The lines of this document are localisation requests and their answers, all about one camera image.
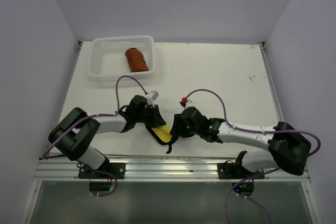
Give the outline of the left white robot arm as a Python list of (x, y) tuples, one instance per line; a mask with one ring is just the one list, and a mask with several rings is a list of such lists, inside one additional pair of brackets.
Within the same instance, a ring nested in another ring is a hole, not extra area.
[(79, 161), (90, 167), (97, 178), (109, 172), (108, 159), (90, 144), (97, 134), (125, 133), (141, 123), (147, 127), (165, 126), (159, 107), (154, 103), (159, 96), (152, 91), (145, 96), (135, 95), (122, 111), (116, 114), (89, 115), (81, 108), (74, 108), (51, 131), (48, 140), (71, 161)]

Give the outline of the brown towel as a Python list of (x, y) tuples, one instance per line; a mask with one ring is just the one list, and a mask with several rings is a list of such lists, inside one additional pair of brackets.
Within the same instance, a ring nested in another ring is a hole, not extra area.
[(125, 52), (125, 57), (131, 72), (148, 71), (143, 53), (136, 48), (130, 48)]

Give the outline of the yellow towel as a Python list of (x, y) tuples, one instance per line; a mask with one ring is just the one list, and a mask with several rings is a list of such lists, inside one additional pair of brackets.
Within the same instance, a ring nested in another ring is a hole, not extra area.
[(146, 125), (145, 128), (160, 145), (168, 147), (166, 153), (170, 154), (172, 145), (177, 141), (177, 137), (170, 134), (172, 128), (168, 125), (160, 127), (149, 127)]

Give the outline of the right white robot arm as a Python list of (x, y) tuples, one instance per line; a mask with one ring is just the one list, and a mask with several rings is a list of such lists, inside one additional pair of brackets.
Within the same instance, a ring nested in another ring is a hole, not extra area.
[(242, 131), (237, 124), (228, 125), (224, 119), (208, 119), (194, 106), (175, 114), (170, 134), (173, 140), (197, 135), (208, 143), (256, 147), (257, 151), (241, 151), (236, 158), (234, 172), (240, 178), (270, 168), (301, 176), (311, 149), (311, 143), (285, 122)]

